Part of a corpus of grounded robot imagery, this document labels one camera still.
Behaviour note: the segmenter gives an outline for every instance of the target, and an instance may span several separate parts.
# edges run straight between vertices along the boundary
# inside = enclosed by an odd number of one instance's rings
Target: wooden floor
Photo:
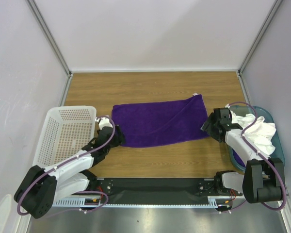
[[[140,72],[74,74],[66,105],[90,105],[111,115],[115,104],[183,100],[203,95],[213,108],[244,100],[235,72]],[[212,138],[154,148],[113,148],[91,171],[100,177],[213,177],[235,169],[225,144]]]

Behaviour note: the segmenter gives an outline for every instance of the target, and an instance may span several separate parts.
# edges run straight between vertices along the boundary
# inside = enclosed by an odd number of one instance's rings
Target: purple towel
[[[187,100],[115,105],[112,119],[121,127],[125,147],[156,147],[205,138],[207,120],[201,95]]]

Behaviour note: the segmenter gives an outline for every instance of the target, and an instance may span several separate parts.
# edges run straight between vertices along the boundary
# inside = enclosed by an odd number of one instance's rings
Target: white towel
[[[244,129],[250,125],[255,116],[247,114],[246,116],[237,116],[233,111],[232,123],[238,123]],[[271,155],[275,147],[272,145],[271,139],[276,133],[276,126],[274,123],[265,123],[263,116],[258,117],[256,123],[245,131],[247,137],[257,146],[257,148],[267,155]]]

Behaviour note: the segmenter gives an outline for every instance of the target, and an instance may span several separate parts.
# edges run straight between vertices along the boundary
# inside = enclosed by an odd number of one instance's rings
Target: teal tray
[[[266,123],[274,123],[274,119],[272,118],[271,114],[267,112],[265,109],[254,106],[255,110],[257,111],[258,116],[263,116],[265,118]],[[247,106],[239,106],[233,105],[230,107],[230,110],[233,111],[236,115],[244,117],[248,113],[253,113],[253,110]],[[283,154],[283,150],[281,147],[281,143],[279,140],[278,132],[276,131],[275,135],[272,138],[272,144],[276,147],[275,151],[271,154],[271,158],[279,158],[285,165],[285,157]],[[245,167],[239,164],[236,159],[238,157],[237,153],[232,149],[232,147],[228,147],[229,156],[231,158],[231,162],[237,169],[241,171],[245,171]]]

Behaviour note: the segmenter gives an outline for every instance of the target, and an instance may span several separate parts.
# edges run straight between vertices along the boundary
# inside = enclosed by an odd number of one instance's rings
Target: perforated basket
[[[93,137],[96,109],[65,106],[48,111],[35,152],[33,165],[46,167],[81,150]]]

